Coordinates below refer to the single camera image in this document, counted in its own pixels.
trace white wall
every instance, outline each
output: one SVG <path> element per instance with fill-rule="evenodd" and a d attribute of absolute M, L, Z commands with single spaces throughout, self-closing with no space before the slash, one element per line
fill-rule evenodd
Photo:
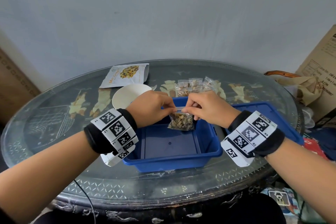
<path fill-rule="evenodd" d="M 294 72 L 335 22 L 335 0 L 0 0 L 0 46 L 45 90 L 159 58 Z"/>

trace hand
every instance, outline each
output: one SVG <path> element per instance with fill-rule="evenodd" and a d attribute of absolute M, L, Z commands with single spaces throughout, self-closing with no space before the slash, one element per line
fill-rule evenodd
<path fill-rule="evenodd" d="M 195 120 L 200 117 L 208 123 L 216 124 L 223 128 L 228 128 L 240 114 L 240 111 L 230 106 L 214 91 L 189 94 L 187 104 L 182 109 L 182 112 L 195 115 Z"/>
<path fill-rule="evenodd" d="M 152 125 L 177 111 L 167 93 L 153 90 L 142 93 L 126 110 L 133 116 L 138 128 Z"/>

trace blue plastic bin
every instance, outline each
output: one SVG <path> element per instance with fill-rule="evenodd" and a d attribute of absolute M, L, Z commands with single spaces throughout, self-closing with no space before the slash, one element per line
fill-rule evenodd
<path fill-rule="evenodd" d="M 288 122 L 278 113 L 278 111 L 268 102 L 253 102 L 247 104 L 232 105 L 234 108 L 243 111 L 248 110 L 250 112 L 258 111 L 265 117 L 269 118 L 278 128 L 284 132 L 288 139 L 303 145 L 304 141 L 302 136 L 291 126 Z"/>
<path fill-rule="evenodd" d="M 185 106 L 188 97 L 173 98 L 176 106 Z M 158 123 L 138 129 L 139 142 L 135 150 L 124 158 L 128 166 L 140 172 L 154 172 L 191 167 L 203 167 L 210 158 L 219 157 L 223 150 L 215 128 L 199 120 L 193 131 L 167 128 L 169 116 Z"/>

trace white paper bowl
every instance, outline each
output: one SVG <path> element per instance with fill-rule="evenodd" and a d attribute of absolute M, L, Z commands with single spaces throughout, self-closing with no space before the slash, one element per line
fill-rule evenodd
<path fill-rule="evenodd" d="M 152 88 L 148 85 L 139 83 L 126 85 L 117 90 L 117 92 L 113 95 L 112 105 L 115 109 L 125 109 L 132 101 L 134 101 L 134 99 L 151 89 Z"/>

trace forearm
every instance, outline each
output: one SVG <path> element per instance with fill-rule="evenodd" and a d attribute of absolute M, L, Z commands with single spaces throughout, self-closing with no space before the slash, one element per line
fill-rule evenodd
<path fill-rule="evenodd" d="M 33 155 L 0 174 L 0 207 L 27 223 L 98 157 L 84 132 Z"/>
<path fill-rule="evenodd" d="M 267 161 L 328 223 L 336 223 L 336 167 L 331 162 L 289 139 Z"/>

